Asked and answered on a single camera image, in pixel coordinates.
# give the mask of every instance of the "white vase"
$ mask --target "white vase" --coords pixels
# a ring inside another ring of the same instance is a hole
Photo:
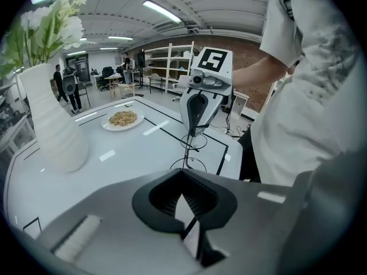
[[[88,143],[70,115],[56,100],[50,84],[50,64],[20,74],[29,100],[38,145],[44,157],[62,172],[78,170],[88,155]]]

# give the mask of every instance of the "brick wall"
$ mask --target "brick wall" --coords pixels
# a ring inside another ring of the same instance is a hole
[[[245,68],[258,62],[266,54],[259,49],[257,43],[230,37],[219,36],[190,36],[165,39],[159,42],[150,43],[138,48],[129,50],[129,56],[132,58],[135,53],[141,49],[149,50],[159,47],[173,45],[188,45],[194,41],[199,47],[213,47],[231,50],[233,52],[233,69]],[[268,95],[271,85],[259,85],[252,88],[239,89],[240,92],[249,96],[247,107],[260,112],[265,99]]]

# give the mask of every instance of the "ceiling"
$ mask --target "ceiling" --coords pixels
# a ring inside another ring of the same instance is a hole
[[[79,17],[87,40],[97,44],[83,42],[81,47],[73,48],[73,52],[99,50],[101,47],[131,49],[148,42],[188,34],[215,34],[260,41],[268,0],[151,0],[180,17],[180,24],[143,6],[145,1],[87,0],[81,6]],[[134,39],[111,40],[108,36]]]

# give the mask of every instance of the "sticker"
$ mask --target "sticker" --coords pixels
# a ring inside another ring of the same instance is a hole
[[[206,49],[198,67],[219,72],[227,54],[228,52],[226,51]]]

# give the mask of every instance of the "floor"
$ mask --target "floor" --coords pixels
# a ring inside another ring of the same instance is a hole
[[[110,99],[110,92],[109,91],[97,91],[97,89],[93,86],[87,87],[88,97],[89,101],[91,103],[91,107],[89,107],[87,96],[81,96],[81,104],[82,107],[86,110],[89,110],[91,108],[95,108],[104,104],[108,104],[111,102]],[[159,89],[152,88],[151,93],[149,92],[149,88],[143,87],[142,89],[136,89],[135,93],[143,94],[144,98],[147,100],[150,100],[152,102],[155,102],[159,105],[162,105],[168,109],[171,109],[177,113],[179,113],[179,100],[172,101],[174,97],[177,95],[167,93],[163,94]],[[72,115],[71,113],[71,105],[67,105],[64,100],[61,100],[61,105],[67,110],[67,112]],[[227,113],[223,112],[222,110],[219,110],[215,118],[213,119],[211,123],[211,128],[215,129],[219,132],[225,133],[227,130],[227,125],[225,122],[225,119],[227,117]],[[244,117],[240,117],[240,119],[234,119],[233,117],[230,117],[229,119],[230,123],[230,129],[233,131],[231,132],[235,136],[240,136],[243,134],[244,131],[247,130],[248,126],[252,123],[251,121],[247,120]]]

